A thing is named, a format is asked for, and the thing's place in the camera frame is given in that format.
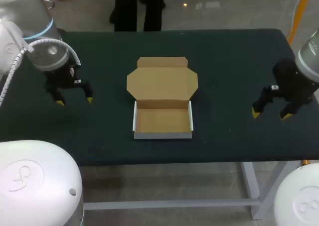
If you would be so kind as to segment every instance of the cardboard box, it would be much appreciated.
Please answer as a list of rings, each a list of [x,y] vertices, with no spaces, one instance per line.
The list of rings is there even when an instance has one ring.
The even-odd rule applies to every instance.
[[[192,138],[190,97],[198,88],[197,74],[185,57],[141,57],[127,79],[136,99],[135,139]]]

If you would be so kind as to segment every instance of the metal table frame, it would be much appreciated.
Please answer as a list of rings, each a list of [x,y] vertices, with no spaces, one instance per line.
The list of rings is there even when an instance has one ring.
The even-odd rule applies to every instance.
[[[276,191],[284,178],[300,166],[300,161],[279,161],[266,182],[262,191],[256,179],[252,162],[241,162],[245,178],[248,199],[215,199],[215,200],[160,200],[160,201],[130,201],[130,202],[99,202],[84,203],[85,210],[115,210],[115,209],[149,209],[176,207],[230,207],[251,206],[254,220],[261,220],[272,206]]]

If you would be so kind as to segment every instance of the person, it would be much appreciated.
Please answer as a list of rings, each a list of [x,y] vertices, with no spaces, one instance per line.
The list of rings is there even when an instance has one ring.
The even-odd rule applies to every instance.
[[[165,7],[164,0],[140,0],[146,4],[144,31],[161,30],[161,13]],[[114,23],[114,31],[137,30],[137,1],[115,0],[115,8],[110,15]]]

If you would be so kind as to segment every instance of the table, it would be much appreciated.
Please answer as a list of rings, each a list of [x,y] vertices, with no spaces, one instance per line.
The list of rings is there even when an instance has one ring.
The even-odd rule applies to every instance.
[[[251,103],[274,84],[273,65],[293,52],[279,30],[207,30],[161,33],[66,33],[79,55],[83,79],[94,90],[88,104],[81,90],[63,94],[67,106],[43,89],[43,74],[26,60],[15,74],[0,111],[0,141],[21,139],[54,143],[78,165],[191,162],[242,163],[250,199],[235,201],[160,201],[90,203],[86,209],[251,205],[254,219],[271,206],[282,179],[303,159],[319,157],[317,101],[281,121],[284,101],[253,119]],[[134,140],[134,98],[126,77],[140,56],[185,56],[198,73],[193,96],[192,140]],[[259,194],[251,161],[280,162]]]

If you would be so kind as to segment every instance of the floor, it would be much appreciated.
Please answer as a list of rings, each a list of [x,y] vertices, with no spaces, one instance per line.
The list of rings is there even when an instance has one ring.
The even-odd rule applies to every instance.
[[[162,30],[278,28],[287,35],[297,0],[165,0]],[[69,31],[113,31],[114,0],[56,1],[58,27]],[[138,30],[145,6],[139,4]],[[310,0],[292,44],[296,52],[319,27],[319,0]],[[260,185],[275,162],[255,163]],[[83,167],[86,202],[246,197],[239,163]],[[252,221],[248,207],[111,210],[87,212],[86,226],[274,226],[272,211]]]

